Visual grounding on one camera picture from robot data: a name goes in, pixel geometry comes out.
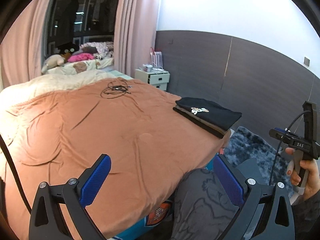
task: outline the folded black t-shirt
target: folded black t-shirt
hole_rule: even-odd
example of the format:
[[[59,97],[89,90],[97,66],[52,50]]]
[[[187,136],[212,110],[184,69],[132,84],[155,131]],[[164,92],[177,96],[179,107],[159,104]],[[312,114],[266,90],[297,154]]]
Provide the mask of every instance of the folded black t-shirt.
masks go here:
[[[193,113],[198,118],[212,123],[227,131],[242,116],[240,112],[233,112],[213,101],[203,98],[181,98],[177,105]]]

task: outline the carpet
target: carpet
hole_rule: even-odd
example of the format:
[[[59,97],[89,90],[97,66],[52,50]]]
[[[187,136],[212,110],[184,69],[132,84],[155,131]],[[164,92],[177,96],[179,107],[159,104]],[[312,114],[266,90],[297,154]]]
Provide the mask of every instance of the carpet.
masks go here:
[[[228,147],[225,148],[224,154],[228,161],[235,167],[249,158],[254,158],[262,174],[263,183],[268,185],[273,160],[276,150],[271,147],[260,136],[253,134],[248,129],[239,126],[230,137]],[[286,175],[288,162],[282,157],[278,157],[273,173],[272,185],[276,182],[283,182],[289,197],[293,194],[290,177]]]

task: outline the wall outlet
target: wall outlet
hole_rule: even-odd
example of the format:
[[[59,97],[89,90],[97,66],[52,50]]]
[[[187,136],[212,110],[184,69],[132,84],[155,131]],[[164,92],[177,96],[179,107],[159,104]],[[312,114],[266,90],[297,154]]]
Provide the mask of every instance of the wall outlet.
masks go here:
[[[304,57],[304,62],[303,62],[306,66],[310,66],[310,59],[308,59],[307,57]]]

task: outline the black sleeve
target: black sleeve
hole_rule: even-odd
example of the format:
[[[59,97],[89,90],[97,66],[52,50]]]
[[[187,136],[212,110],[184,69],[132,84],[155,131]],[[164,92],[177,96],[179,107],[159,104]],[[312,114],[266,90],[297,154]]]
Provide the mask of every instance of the black sleeve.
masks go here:
[[[306,201],[292,206],[295,239],[304,240],[320,215],[320,191]]]

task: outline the finger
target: finger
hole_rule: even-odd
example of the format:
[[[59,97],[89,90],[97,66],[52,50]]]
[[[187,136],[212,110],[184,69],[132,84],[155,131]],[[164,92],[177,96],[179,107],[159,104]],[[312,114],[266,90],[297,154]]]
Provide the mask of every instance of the finger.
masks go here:
[[[294,169],[294,160],[291,160],[287,166],[287,175],[290,176]]]
[[[285,152],[286,152],[287,154],[292,155],[293,152],[294,152],[294,149],[293,149],[293,148],[286,148],[286,149],[285,149]]]
[[[319,175],[318,165],[316,160],[312,161],[300,161],[300,167],[309,171],[310,175]]]
[[[300,181],[301,181],[301,178],[299,177],[297,172],[295,170],[293,170],[293,172],[291,174],[290,182],[292,183],[292,185],[297,186],[300,183]]]

